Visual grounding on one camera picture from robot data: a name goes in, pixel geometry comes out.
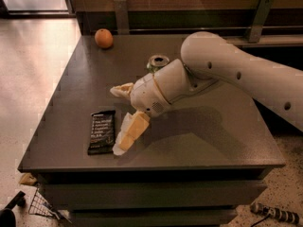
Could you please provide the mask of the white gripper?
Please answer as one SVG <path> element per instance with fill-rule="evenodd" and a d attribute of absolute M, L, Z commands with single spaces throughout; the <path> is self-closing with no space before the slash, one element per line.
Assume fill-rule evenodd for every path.
<path fill-rule="evenodd" d="M 147 74 L 135 84 L 129 82 L 114 86 L 110 93 L 120 98 L 131 98 L 131 105 L 137 110 L 134 114 L 126 113 L 122 121 L 113 146 L 114 155 L 120 156 L 127 152 L 147 129 L 150 117 L 157 117 L 168 111 L 170 104 L 161 93 L 154 74 Z"/>

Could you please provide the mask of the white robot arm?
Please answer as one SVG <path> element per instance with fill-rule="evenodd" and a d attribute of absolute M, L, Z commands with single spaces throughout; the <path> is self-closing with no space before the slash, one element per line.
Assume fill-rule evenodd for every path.
<path fill-rule="evenodd" d="M 302 72 L 255 57 L 210 32 L 186 37 L 181 57 L 135 83 L 115 86 L 111 94 L 126 98 L 135 108 L 127 113 L 113 146 L 115 155 L 129 150 L 150 125 L 178 100 L 198 96 L 220 81 L 241 88 L 253 99 L 303 130 Z"/>

